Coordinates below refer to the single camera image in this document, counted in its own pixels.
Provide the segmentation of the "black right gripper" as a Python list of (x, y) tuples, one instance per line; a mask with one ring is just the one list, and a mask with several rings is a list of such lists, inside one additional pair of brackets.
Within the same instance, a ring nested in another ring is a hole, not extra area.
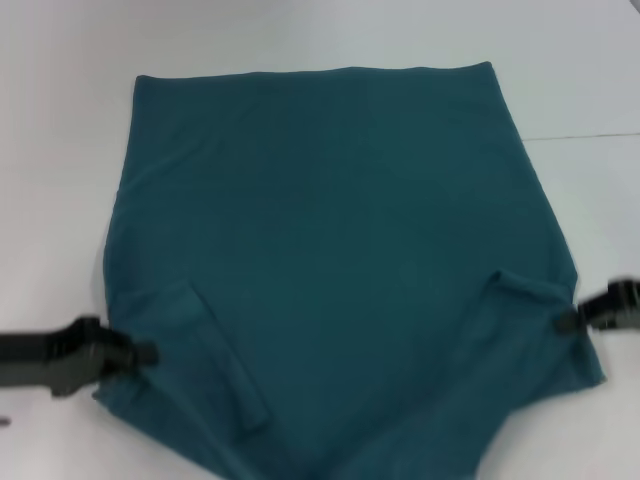
[(553, 319), (554, 331), (560, 335), (581, 332), (583, 326), (594, 330), (639, 329), (639, 281), (611, 281), (607, 290), (581, 302)]

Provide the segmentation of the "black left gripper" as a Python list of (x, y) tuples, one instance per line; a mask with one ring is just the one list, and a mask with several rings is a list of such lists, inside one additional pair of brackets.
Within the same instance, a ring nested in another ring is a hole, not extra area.
[(59, 330), (3, 334), (1, 386), (44, 387), (64, 398), (135, 366), (155, 366), (159, 358), (154, 342), (133, 343), (97, 317), (79, 317)]

